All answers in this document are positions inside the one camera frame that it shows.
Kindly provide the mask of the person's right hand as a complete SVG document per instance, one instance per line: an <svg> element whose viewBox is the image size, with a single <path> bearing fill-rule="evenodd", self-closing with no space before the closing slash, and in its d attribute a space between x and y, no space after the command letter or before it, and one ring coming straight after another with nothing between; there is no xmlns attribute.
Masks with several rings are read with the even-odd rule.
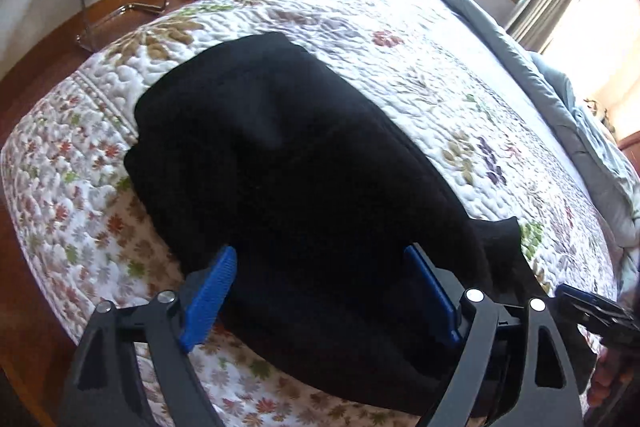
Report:
<svg viewBox="0 0 640 427"><path fill-rule="evenodd" d="M622 356L617 351L603 349L594 369L587 391L590 409L600 407L608 399L614 384L628 384L634 377L634 368L623 368Z"/></svg>

